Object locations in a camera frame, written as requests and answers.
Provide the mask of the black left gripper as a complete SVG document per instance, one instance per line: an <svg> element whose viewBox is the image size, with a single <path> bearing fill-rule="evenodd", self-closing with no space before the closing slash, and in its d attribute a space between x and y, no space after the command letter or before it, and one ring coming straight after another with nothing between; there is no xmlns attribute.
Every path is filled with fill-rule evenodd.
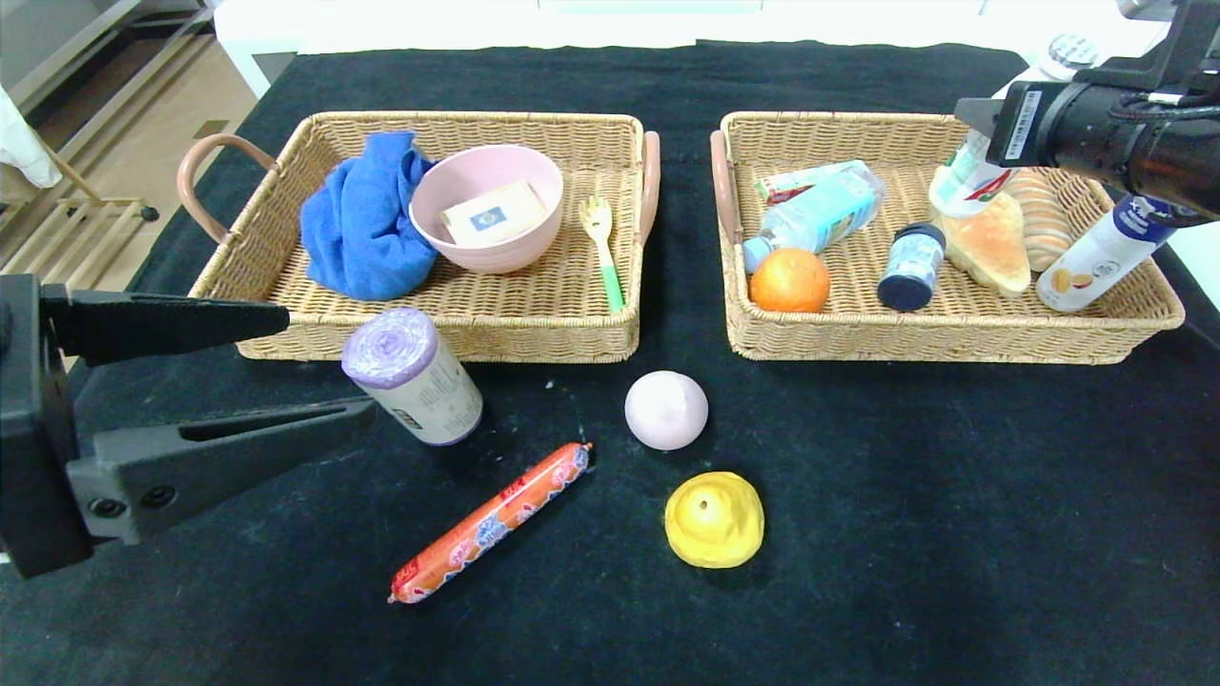
<svg viewBox="0 0 1220 686"><path fill-rule="evenodd" d="M353 395L110 430L78 457L61 352L92 367L188 354L278 334L292 314L266 301L70 291L33 273L4 276L1 295L2 552L26 580L92 557L92 535L138 544L296 465L348 454L377 415L375 400Z"/></svg>

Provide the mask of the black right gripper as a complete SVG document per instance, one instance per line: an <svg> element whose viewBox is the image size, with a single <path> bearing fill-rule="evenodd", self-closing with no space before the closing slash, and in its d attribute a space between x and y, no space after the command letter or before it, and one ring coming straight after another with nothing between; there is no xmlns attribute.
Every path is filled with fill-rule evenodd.
<svg viewBox="0 0 1220 686"><path fill-rule="evenodd" d="M1120 88L1089 83L1016 82L1006 100L963 96L953 116L989 138L998 168L1105 168L1121 145L1110 109Z"/></svg>

